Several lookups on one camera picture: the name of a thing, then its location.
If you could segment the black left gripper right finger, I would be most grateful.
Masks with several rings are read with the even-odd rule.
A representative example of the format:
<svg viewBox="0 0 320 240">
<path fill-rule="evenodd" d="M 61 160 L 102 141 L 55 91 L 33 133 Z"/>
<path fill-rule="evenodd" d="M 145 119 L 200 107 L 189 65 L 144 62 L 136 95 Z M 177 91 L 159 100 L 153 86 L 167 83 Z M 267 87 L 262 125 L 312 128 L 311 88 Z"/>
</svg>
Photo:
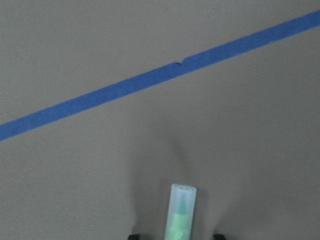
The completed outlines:
<svg viewBox="0 0 320 240">
<path fill-rule="evenodd" d="M 215 233 L 212 236 L 213 240 L 226 240 L 226 237 L 223 234 Z"/>
</svg>

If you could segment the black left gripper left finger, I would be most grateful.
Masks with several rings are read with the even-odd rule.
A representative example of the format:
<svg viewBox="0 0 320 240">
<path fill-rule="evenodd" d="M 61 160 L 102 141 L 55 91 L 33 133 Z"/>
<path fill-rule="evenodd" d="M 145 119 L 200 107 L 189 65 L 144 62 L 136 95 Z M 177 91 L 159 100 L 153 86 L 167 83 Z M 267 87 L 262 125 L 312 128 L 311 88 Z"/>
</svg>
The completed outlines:
<svg viewBox="0 0 320 240">
<path fill-rule="evenodd" d="M 140 240 L 140 235 L 139 234 L 130 234 L 127 237 L 127 240 Z"/>
</svg>

